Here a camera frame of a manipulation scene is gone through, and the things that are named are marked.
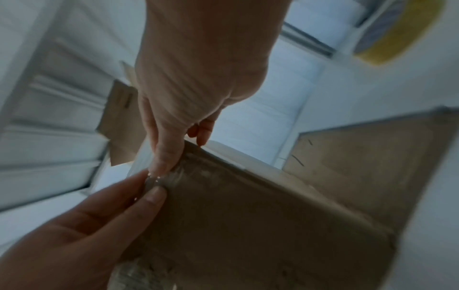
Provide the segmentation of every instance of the cardboard box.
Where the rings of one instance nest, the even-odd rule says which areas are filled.
[[[97,131],[110,140],[112,166],[135,160],[146,137],[136,88],[115,80]]]

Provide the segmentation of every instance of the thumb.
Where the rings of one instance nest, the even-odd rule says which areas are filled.
[[[96,245],[122,253],[154,220],[166,200],[166,190],[155,187],[93,236]]]
[[[158,127],[158,143],[150,166],[152,176],[161,177],[177,164],[185,147],[185,134],[186,129]]]

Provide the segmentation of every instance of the hand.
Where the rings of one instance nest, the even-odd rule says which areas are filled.
[[[221,110],[262,85],[291,0],[147,0],[136,72],[140,109],[162,176],[184,136],[202,146]]]
[[[26,235],[0,259],[0,289],[106,290],[121,254],[166,198],[157,187],[134,203],[146,177],[95,193]]]

